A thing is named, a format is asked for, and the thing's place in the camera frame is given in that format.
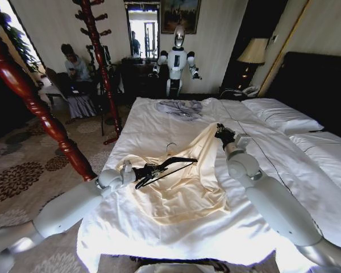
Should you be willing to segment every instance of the gray skirt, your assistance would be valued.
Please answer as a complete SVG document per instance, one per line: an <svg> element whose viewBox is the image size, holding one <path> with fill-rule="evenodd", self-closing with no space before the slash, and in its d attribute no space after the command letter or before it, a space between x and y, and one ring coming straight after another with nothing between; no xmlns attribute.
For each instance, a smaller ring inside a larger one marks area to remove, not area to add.
<svg viewBox="0 0 341 273"><path fill-rule="evenodd" d="M97 115L96 109L88 95L67 98L71 118L86 118Z"/></svg>

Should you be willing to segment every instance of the headboard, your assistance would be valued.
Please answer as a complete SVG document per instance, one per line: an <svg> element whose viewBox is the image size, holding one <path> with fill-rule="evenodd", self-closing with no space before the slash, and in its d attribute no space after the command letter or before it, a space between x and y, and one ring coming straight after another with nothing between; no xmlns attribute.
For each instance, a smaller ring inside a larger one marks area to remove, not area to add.
<svg viewBox="0 0 341 273"><path fill-rule="evenodd" d="M266 95L341 137L341 57L288 52Z"/></svg>

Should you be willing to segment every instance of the carved wooden post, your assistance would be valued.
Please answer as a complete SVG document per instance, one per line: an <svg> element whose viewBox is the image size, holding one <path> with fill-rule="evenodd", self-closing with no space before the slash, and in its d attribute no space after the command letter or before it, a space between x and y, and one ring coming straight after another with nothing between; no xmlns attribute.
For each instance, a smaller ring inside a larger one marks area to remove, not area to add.
<svg viewBox="0 0 341 273"><path fill-rule="evenodd" d="M106 30L99 34L96 28L95 20L96 19L101 20L101 19L107 18L107 14L100 15L99 17L95 18L91 11L91 5L97 5L97 4L103 3L103 0L95 0L93 2L90 2L89 0L74 0L73 2L80 5L82 8L82 12L79 13L79 15L76 16L76 18L83 20L86 23L88 31L82 28L81 32L89 36L92 42L92 45L94 46L95 55L96 55L96 59L98 62L98 67L101 72L101 76L103 80L103 85L105 86L107 97L109 98L109 101L110 101L111 115L113 116L113 119L114 119L114 125L115 125L115 131L116 131L117 137L104 141L103 144L106 145L113 141L116 141L119 138L120 132L122 129L121 123L118 117L117 108L113 100L113 93L111 91L109 75L107 74L107 70L105 67L105 56L104 56L103 49L100 43L100 35L104 36L104 35L110 34L111 30Z"/></svg>
<svg viewBox="0 0 341 273"><path fill-rule="evenodd" d="M29 75L14 61L1 38L0 76L7 86L23 99L28 109L40 119L47 134L58 141L59 147L84 180L89 181L95 178L97 175L92 171L86 157L79 151L75 142L68 138L62 123L52 116L48 106L39 98Z"/></svg>

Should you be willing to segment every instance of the framed painting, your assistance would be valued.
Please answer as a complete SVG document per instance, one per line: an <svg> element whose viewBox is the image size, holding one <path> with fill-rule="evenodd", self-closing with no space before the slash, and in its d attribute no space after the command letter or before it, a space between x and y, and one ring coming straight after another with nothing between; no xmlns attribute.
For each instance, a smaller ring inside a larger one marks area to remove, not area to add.
<svg viewBox="0 0 341 273"><path fill-rule="evenodd" d="M196 34L201 0L162 0L161 33L172 34L178 24L186 34Z"/></svg>

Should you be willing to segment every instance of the white pillow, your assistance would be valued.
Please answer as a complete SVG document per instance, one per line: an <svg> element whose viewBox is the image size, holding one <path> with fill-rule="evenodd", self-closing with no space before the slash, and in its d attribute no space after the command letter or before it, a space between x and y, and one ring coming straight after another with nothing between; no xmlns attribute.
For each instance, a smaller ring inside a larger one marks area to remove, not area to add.
<svg viewBox="0 0 341 273"><path fill-rule="evenodd" d="M314 119L272 98L254 98L242 103L272 128L285 134L323 129Z"/></svg>
<svg viewBox="0 0 341 273"><path fill-rule="evenodd" d="M341 187L341 138L329 132L294 134L289 136L306 155L308 155Z"/></svg>

